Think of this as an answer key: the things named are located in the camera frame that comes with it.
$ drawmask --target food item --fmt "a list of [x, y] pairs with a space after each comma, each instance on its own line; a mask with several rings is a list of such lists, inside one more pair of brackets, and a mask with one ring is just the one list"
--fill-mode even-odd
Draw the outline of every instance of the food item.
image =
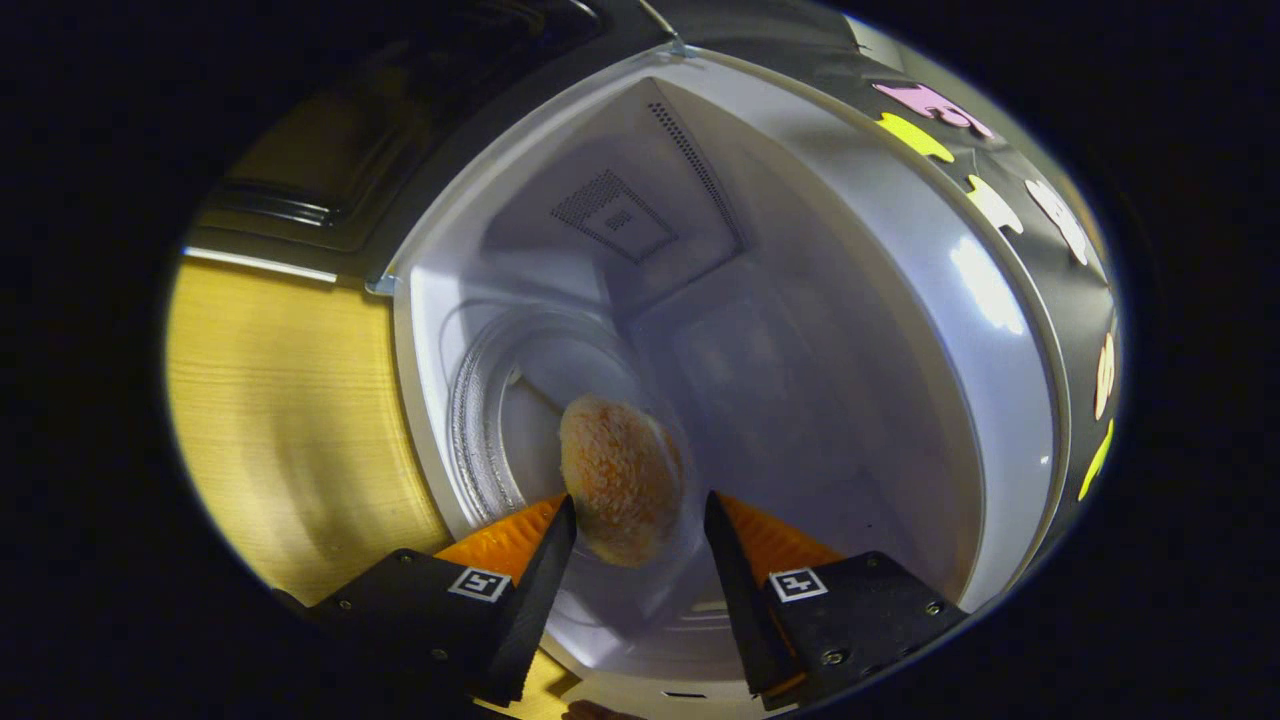
[[717, 492], [724, 514], [728, 515], [742, 553], [751, 565], [756, 585], [764, 585], [769, 573], [782, 573], [799, 568], [817, 568], [844, 560], [835, 550], [810, 538], [773, 515]]
[[435, 557], [511, 575], [511, 582], [518, 585], [564, 497], [558, 495], [530, 505], [515, 515], [471, 533], [436, 552]]
[[584, 395], [561, 418], [561, 473], [595, 555], [625, 568], [657, 557], [684, 492], [680, 452], [666, 428], [628, 405]]

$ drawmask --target yellow sticker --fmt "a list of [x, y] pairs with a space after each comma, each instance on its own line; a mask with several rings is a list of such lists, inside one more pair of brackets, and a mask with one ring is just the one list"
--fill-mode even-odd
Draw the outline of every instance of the yellow sticker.
[[969, 200], [991, 220], [991, 224], [996, 225], [996, 229], [1007, 227], [1018, 234], [1023, 233], [1023, 222], [1018, 219], [1018, 214], [993, 187], [987, 184], [987, 181], [969, 176], [969, 184], [973, 186], [973, 192], [968, 193]]
[[876, 120], [876, 124], [893, 133], [893, 137], [901, 140], [908, 147], [915, 150], [920, 155], [933, 155], [943, 163], [956, 161], [956, 156], [952, 155], [951, 151], [947, 150], [941, 142], [933, 140], [932, 135], [915, 127], [908, 120], [904, 120], [893, 113], [881, 113], [881, 119]]
[[1093, 454], [1093, 462], [1089, 462], [1088, 471], [1084, 473], [1084, 482], [1080, 483], [1080, 495], [1076, 501], [1084, 500], [1084, 495], [1089, 492], [1089, 486], [1093, 484], [1093, 478], [1098, 475], [1098, 470], [1102, 469], [1102, 461], [1107, 459], [1107, 451], [1111, 450], [1111, 434], [1115, 433], [1116, 421], [1111, 420], [1107, 423], [1107, 437], [1102, 438], [1102, 445], [1098, 446], [1098, 451]]

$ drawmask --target pink sticker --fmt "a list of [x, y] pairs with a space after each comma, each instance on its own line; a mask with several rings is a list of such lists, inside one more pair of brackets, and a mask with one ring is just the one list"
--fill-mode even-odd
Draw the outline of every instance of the pink sticker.
[[950, 126], [955, 126], [957, 128], [972, 128], [974, 132], [984, 137], [996, 137], [993, 132], [987, 129], [987, 126], [978, 122], [978, 118], [965, 113], [959, 105], [938, 95], [933, 90], [924, 87], [923, 85], [918, 85], [915, 87], [884, 87], [883, 85], [872, 83], [872, 87], [884, 95], [888, 95], [893, 100], [897, 100], [902, 105], [906, 105], [925, 118], [937, 117], [940, 120]]

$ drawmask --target colorful stickers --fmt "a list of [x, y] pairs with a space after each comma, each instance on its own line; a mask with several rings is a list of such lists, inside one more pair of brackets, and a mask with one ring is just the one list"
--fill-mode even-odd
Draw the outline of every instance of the colorful stickers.
[[1071, 255], [1075, 255], [1075, 259], [1082, 265], [1088, 265], [1089, 258], [1084, 254], [1088, 238], [1084, 234], [1084, 228], [1080, 227], [1075, 215], [1066, 206], [1066, 202], [1044, 181], [1027, 181], [1027, 192], [1032, 193], [1036, 204], [1057, 225], [1057, 229], [1066, 240], [1066, 246], [1071, 249]]
[[933, 155], [943, 163], [956, 161], [956, 156], [945, 145], [933, 140], [933, 136], [893, 113], [881, 113], [881, 119], [876, 120], [876, 124], [893, 133], [893, 137], [901, 140], [908, 147], [920, 155]]
[[1093, 478], [1098, 477], [1098, 470], [1102, 469], [1102, 462], [1107, 459], [1107, 451], [1111, 450], [1111, 436], [1115, 434], [1115, 420], [1107, 423], [1107, 436], [1102, 438], [1102, 445], [1093, 454], [1093, 462], [1089, 462], [1089, 469], [1084, 473], [1084, 482], [1080, 483], [1080, 495], [1076, 496], [1076, 502], [1084, 500], [1084, 496], [1089, 492], [1089, 486], [1093, 484]]
[[969, 184], [973, 186], [973, 192], [966, 193], [969, 201], [982, 211], [991, 224], [996, 225], [997, 229], [1005, 227], [1018, 234], [1023, 233], [1023, 222], [1018, 219], [1018, 214], [984, 179], [969, 176]]
[[955, 102], [938, 95], [933, 90], [924, 87], [923, 85], [916, 85], [915, 87], [886, 87], [883, 85], [872, 83], [872, 87], [884, 95], [888, 95], [893, 100], [897, 100], [902, 105], [906, 105], [925, 118], [938, 118], [948, 126], [969, 128], [983, 137], [996, 137], [996, 133], [991, 132], [987, 126], [979, 123], [978, 118], [974, 118]]
[[1102, 342], [1102, 352], [1098, 356], [1098, 386], [1093, 397], [1093, 419], [1101, 420], [1102, 411], [1107, 409], [1107, 398], [1111, 397], [1111, 388], [1116, 382], [1116, 345], [1111, 333], [1107, 333]]

